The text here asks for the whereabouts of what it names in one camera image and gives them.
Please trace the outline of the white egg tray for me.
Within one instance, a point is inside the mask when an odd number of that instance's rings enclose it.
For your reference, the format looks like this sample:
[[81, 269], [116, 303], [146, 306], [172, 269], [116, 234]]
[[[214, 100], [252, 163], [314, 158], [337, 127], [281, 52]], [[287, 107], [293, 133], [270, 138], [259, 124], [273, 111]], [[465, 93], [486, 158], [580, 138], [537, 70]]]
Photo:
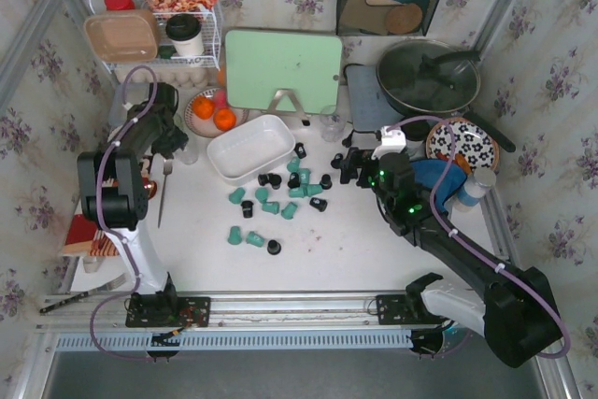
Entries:
[[147, 69], [135, 71], [130, 81], [133, 83], [152, 83], [156, 78], [158, 82], [164, 82], [176, 88], [202, 89], [209, 82], [209, 73], [204, 68], [152, 68], [153, 76]]

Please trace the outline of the black capsule bottom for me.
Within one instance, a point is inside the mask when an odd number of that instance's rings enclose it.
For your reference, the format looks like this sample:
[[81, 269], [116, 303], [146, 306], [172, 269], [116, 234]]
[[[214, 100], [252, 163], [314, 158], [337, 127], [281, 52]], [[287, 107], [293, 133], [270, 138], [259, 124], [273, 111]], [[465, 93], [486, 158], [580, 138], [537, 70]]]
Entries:
[[278, 255], [281, 253], [281, 245], [274, 239], [271, 239], [267, 243], [267, 252], [270, 255]]

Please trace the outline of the white cup black lid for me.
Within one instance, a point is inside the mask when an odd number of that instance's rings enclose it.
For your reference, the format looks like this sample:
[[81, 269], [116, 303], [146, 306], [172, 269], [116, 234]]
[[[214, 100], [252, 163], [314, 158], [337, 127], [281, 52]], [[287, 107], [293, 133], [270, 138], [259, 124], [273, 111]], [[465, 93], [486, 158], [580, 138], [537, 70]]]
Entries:
[[165, 33], [181, 57], [195, 57], [204, 54], [202, 24], [192, 14], [181, 13], [170, 17]]

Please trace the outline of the patterned folded cloth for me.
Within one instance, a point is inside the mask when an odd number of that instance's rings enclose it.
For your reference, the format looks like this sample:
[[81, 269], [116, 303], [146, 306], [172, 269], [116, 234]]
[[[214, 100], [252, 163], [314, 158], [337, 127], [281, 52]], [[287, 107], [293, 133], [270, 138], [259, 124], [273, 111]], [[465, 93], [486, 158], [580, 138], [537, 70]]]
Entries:
[[[157, 193], [157, 183], [150, 179], [153, 157], [145, 155], [140, 163], [142, 180], [148, 198], [152, 199]], [[76, 214], [68, 230], [60, 254], [65, 257], [114, 257], [119, 252], [104, 232], [83, 217]]]

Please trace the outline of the fruit plate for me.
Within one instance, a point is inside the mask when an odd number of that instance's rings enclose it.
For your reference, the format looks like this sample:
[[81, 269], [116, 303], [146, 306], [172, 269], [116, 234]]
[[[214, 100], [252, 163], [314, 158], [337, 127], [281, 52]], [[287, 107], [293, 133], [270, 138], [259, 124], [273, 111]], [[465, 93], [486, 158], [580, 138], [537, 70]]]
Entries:
[[[186, 126], [196, 135], [206, 138], [214, 138], [224, 133], [222, 130], [217, 128], [216, 124], [213, 121], [213, 115], [211, 118], [204, 120], [196, 116], [195, 113], [192, 111], [192, 103], [196, 98], [204, 96], [209, 100], [213, 100], [214, 93], [217, 93], [219, 91], [223, 91], [223, 89], [217, 87], [210, 87], [201, 91], [187, 102], [187, 105], [185, 106], [183, 112], [183, 120]], [[240, 124], [243, 124], [248, 120], [248, 109], [233, 107], [231, 108], [231, 110], [234, 112], [236, 117], [235, 126], [239, 126]]]

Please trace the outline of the white rectangular storage basket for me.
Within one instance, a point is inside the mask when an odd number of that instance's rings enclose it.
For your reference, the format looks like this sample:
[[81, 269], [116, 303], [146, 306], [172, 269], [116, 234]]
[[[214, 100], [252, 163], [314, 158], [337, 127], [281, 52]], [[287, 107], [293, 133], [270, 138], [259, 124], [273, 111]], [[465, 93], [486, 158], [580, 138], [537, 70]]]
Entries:
[[288, 162], [295, 144], [281, 118], [262, 115], [215, 137], [206, 154], [227, 184], [240, 187]]

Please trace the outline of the black capsule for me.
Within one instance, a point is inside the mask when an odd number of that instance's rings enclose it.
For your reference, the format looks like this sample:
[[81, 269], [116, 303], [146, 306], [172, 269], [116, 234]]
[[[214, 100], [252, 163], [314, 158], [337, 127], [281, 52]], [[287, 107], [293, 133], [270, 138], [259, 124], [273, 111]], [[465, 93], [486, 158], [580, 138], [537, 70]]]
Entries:
[[319, 212], [324, 212], [328, 206], [328, 202], [326, 200], [317, 197], [312, 197], [309, 201], [309, 204]]
[[253, 206], [254, 203], [251, 200], [244, 200], [241, 202], [242, 216], [244, 219], [250, 219], [253, 217]]
[[281, 245], [274, 239], [271, 239], [267, 243], [267, 252], [270, 255], [278, 255], [281, 253]]
[[294, 147], [294, 152], [299, 159], [305, 159], [306, 148], [302, 142], [297, 142]]

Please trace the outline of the teal capsule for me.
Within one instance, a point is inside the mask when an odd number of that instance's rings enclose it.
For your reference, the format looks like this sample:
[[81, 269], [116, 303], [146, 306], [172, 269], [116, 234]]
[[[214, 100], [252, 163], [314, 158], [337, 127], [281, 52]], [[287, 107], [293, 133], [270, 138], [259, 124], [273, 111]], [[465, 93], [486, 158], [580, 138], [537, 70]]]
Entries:
[[249, 232], [246, 236], [246, 242], [249, 245], [252, 245], [257, 248], [262, 248], [265, 242], [265, 239], [256, 232]]
[[246, 190], [242, 187], [236, 188], [232, 193], [229, 194], [228, 199], [234, 205], [240, 205], [244, 199]]
[[243, 238], [242, 238], [241, 229], [239, 226], [232, 226], [230, 228], [227, 241], [230, 245], [235, 245], [235, 246], [242, 243]]
[[289, 202], [280, 212], [281, 217], [284, 220], [292, 220], [298, 209], [298, 205], [294, 202]]
[[293, 157], [286, 165], [286, 168], [290, 173], [297, 172], [300, 168], [300, 163], [301, 163], [300, 158]]

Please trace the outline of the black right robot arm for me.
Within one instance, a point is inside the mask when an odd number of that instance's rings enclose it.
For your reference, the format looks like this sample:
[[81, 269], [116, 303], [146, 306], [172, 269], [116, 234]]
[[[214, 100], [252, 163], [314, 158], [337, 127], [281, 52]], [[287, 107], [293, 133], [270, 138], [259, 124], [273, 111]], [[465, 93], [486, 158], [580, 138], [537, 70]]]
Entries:
[[352, 148], [337, 154], [331, 166], [340, 181], [371, 190], [378, 210], [398, 236], [433, 255], [468, 286], [460, 291], [431, 273], [406, 288], [407, 303], [419, 320], [443, 317], [481, 335], [494, 355], [510, 367], [570, 337], [558, 313], [547, 277], [537, 268], [521, 270], [504, 263], [463, 234], [450, 220], [445, 203], [461, 187], [465, 173], [442, 160], [410, 161], [404, 153], [376, 158]]

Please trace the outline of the white blue bottle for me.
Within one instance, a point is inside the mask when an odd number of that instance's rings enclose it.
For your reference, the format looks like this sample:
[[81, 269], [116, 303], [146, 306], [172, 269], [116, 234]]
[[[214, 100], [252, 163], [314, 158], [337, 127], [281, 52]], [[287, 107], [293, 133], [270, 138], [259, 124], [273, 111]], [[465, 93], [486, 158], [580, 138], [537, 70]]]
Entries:
[[453, 206], [463, 212], [471, 210], [495, 183], [496, 174], [493, 170], [488, 167], [474, 169], [457, 191]]

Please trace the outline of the clear drinking glass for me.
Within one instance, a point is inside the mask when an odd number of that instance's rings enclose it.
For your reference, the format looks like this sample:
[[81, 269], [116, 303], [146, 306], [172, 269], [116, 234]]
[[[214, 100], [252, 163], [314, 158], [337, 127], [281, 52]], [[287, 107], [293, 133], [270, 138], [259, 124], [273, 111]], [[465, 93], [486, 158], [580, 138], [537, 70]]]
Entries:
[[321, 137], [326, 142], [336, 142], [342, 138], [346, 126], [345, 117], [336, 105], [326, 106], [320, 112]]

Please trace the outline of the orange fruit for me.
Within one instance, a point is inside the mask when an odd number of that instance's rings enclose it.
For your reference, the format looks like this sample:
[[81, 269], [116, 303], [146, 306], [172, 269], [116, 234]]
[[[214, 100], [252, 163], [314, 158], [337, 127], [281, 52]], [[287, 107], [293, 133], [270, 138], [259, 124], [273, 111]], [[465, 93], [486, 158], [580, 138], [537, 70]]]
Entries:
[[221, 108], [214, 113], [213, 122], [218, 130], [227, 132], [236, 126], [236, 115], [230, 108]]
[[201, 120], [210, 119], [215, 112], [215, 108], [214, 102], [203, 95], [198, 95], [192, 100], [192, 112]]

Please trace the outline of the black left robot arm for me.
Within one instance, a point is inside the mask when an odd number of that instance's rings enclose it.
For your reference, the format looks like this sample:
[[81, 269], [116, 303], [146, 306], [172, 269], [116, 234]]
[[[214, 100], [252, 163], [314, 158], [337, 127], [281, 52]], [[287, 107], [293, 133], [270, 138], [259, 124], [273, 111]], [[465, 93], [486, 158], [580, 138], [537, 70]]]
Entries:
[[147, 101], [128, 111], [125, 124], [104, 150], [83, 152], [77, 160], [83, 215], [114, 244], [126, 267], [125, 277], [133, 282], [129, 327], [171, 324], [181, 304], [145, 224], [149, 194], [139, 165], [147, 150], [168, 157], [178, 148], [175, 141], [162, 142], [179, 131], [174, 124], [178, 90], [159, 82], [149, 85], [148, 94]]

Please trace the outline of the red capped jar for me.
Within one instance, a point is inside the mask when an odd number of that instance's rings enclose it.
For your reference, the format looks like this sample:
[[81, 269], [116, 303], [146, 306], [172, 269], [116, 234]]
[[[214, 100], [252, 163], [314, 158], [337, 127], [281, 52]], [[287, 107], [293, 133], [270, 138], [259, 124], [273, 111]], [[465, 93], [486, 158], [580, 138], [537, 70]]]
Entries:
[[104, 0], [107, 11], [126, 11], [134, 10], [134, 0]]

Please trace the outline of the flower patterned plate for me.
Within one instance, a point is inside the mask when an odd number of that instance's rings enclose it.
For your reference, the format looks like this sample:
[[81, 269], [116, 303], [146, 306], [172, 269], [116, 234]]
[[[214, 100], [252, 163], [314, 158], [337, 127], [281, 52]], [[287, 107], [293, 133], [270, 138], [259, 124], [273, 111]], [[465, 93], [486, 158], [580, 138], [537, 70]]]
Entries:
[[487, 167], [497, 171], [498, 144], [478, 125], [462, 117], [451, 118], [447, 124], [438, 123], [431, 129], [425, 142], [428, 159], [449, 156], [452, 148], [449, 128], [455, 137], [456, 152], [462, 155], [471, 169]]

